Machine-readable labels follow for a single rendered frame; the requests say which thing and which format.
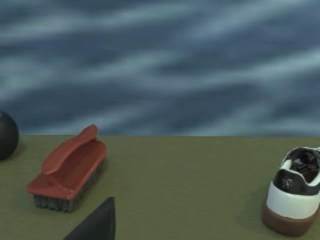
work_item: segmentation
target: brush bristles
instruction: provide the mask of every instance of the brush bristles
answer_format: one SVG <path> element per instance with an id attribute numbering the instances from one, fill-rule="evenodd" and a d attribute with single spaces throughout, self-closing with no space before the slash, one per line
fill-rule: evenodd
<path id="1" fill-rule="evenodd" d="M 65 213 L 71 213 L 74 207 L 82 199 L 86 190 L 91 186 L 91 184 L 96 180 L 98 174 L 102 171 L 104 162 L 101 162 L 91 177 L 86 181 L 80 192 L 72 200 L 64 200 L 47 196 L 33 195 L 34 205 L 37 208 L 50 209 L 56 211 L 63 211 Z"/>

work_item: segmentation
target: rippling water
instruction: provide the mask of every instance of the rippling water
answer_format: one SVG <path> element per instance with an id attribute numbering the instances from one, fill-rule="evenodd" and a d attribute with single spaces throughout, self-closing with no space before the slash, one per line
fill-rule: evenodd
<path id="1" fill-rule="evenodd" d="M 320 135 L 319 0 L 0 0 L 23 133 Z"/>

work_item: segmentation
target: black round object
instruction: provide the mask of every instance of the black round object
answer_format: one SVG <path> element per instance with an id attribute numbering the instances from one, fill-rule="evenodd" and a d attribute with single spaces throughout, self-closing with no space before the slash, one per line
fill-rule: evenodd
<path id="1" fill-rule="evenodd" d="M 14 153 L 19 142 L 19 130 L 15 120 L 0 111 L 0 160 L 7 159 Z"/>

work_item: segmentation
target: green tabletop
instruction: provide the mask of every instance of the green tabletop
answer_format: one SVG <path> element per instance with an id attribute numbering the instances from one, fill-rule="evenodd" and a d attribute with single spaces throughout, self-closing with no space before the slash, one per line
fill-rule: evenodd
<path id="1" fill-rule="evenodd" d="M 0 239 L 62 240 L 107 197 L 116 240 L 273 240 L 260 219 L 282 158 L 317 138 L 101 136 L 108 166 L 73 213 L 34 207 L 26 186 L 68 136 L 23 136 L 0 162 Z M 300 239 L 320 236 L 319 220 Z"/>

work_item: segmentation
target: shoe heel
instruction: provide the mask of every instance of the shoe heel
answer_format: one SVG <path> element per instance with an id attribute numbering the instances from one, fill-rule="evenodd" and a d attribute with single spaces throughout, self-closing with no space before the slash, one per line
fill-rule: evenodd
<path id="1" fill-rule="evenodd" d="M 304 219 L 293 219 L 276 214 L 268 208 L 267 200 L 262 205 L 262 222 L 271 230 L 286 236 L 299 237 L 305 234 L 314 222 L 315 214 Z"/>

